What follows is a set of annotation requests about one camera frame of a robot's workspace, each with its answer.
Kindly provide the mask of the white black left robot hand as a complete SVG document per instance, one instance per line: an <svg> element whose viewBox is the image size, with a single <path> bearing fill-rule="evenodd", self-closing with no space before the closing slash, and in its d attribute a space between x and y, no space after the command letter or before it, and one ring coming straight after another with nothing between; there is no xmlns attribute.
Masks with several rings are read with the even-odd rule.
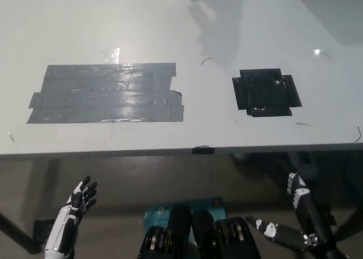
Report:
<svg viewBox="0 0 363 259"><path fill-rule="evenodd" d="M79 225L96 204L96 182L86 176L72 191L54 221L45 245L45 259L74 258Z"/></svg>

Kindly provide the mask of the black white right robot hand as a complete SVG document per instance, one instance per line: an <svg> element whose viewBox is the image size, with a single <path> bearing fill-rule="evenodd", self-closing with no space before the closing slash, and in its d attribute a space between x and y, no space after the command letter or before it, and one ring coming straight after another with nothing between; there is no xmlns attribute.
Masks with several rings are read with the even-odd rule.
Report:
<svg viewBox="0 0 363 259"><path fill-rule="evenodd" d="M337 248L328 218L319 209L310 188L298 173L290 173L287 177L286 193L292 202L301 231L253 216L247 216L246 222L266 239L286 248L309 252L315 258L346 258Z"/></svg>

